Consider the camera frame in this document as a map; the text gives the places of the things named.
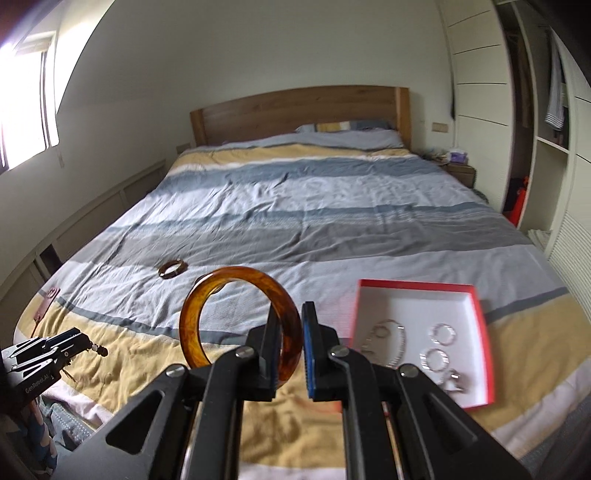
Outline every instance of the brown bangle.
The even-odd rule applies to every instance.
[[[168,269],[175,265],[177,265],[177,268],[169,272]],[[188,267],[188,263],[185,262],[185,260],[181,260],[180,258],[177,258],[176,260],[169,260],[158,269],[158,275],[163,280],[168,280],[169,278],[174,278],[181,273],[186,272]]]
[[[223,267],[198,279],[183,303],[178,326],[184,357],[192,368],[211,364],[199,338],[199,317],[209,296],[219,291],[226,283],[236,280],[247,281],[261,290],[271,301],[279,318],[283,333],[279,383],[283,385],[296,370],[300,360],[304,343],[300,315],[285,289],[269,275],[254,268]]]

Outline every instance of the striped duvet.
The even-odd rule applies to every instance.
[[[488,323],[496,402],[471,412],[533,474],[558,465],[587,425],[591,327],[542,253],[470,190],[406,150],[292,142],[196,150],[47,283],[61,289],[38,328],[78,327],[109,349],[85,353],[48,392],[107,421],[168,364],[184,362],[178,317],[195,279],[247,265],[351,336],[360,278],[473,284]],[[186,273],[158,277],[172,258]],[[15,339],[29,336],[37,295]],[[265,322],[266,298],[232,283],[212,296],[201,338],[214,359]],[[345,478],[333,404],[306,396],[301,366],[271,404],[249,403],[241,478]]]

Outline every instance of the silver bracelet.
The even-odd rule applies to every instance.
[[[441,357],[441,361],[443,362],[443,366],[441,368],[433,368],[430,365],[429,358],[431,356],[433,356],[434,353],[439,354],[439,356]],[[436,374],[440,373],[440,372],[444,372],[445,370],[447,370],[447,367],[449,367],[449,357],[447,356],[447,353],[445,353],[440,348],[431,348],[430,350],[427,350],[426,352],[422,352],[420,354],[420,358],[421,358],[421,366],[423,367],[423,369],[430,370],[431,372],[434,372]]]
[[[386,367],[396,368],[406,352],[407,343],[406,331],[404,330],[404,326],[396,320],[388,319],[377,323],[374,326],[374,328],[372,328],[368,337],[365,339],[363,345],[361,346],[361,353],[369,353],[371,355],[375,355],[375,352],[370,349],[372,337],[383,339],[392,335],[392,331],[385,325],[386,323],[393,323],[394,325],[396,325],[396,329],[398,331],[398,334],[400,335],[400,348],[398,349],[398,354],[393,360],[390,360],[386,365]]]
[[[449,339],[448,340],[441,340],[439,338],[439,334],[441,332],[441,329],[447,329],[448,333],[449,333]],[[453,342],[456,341],[456,331],[454,330],[454,328],[451,325],[448,325],[447,323],[438,323],[435,326],[433,326],[431,328],[431,332],[429,333],[429,335],[431,336],[431,340],[433,341],[433,343],[436,343],[438,345],[441,346],[449,346],[451,345]]]

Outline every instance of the pillow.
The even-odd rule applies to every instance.
[[[303,132],[275,135],[274,137],[260,138],[247,142],[225,142],[220,147],[205,146],[192,150],[185,150],[182,155],[195,151],[231,150],[233,148],[276,147],[279,145],[317,145],[319,147],[352,148],[354,150],[375,151],[386,148],[404,148],[400,134],[396,130],[383,130],[374,128],[371,130],[342,132]]]
[[[299,134],[310,132],[342,132],[345,130],[392,130],[386,120],[351,120],[349,122],[329,122],[323,124],[307,124],[295,129]]]

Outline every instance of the nightstand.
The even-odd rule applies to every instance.
[[[447,163],[441,168],[448,172],[452,177],[455,177],[462,185],[469,189],[474,188],[476,182],[476,169],[470,165],[463,165],[460,163]]]

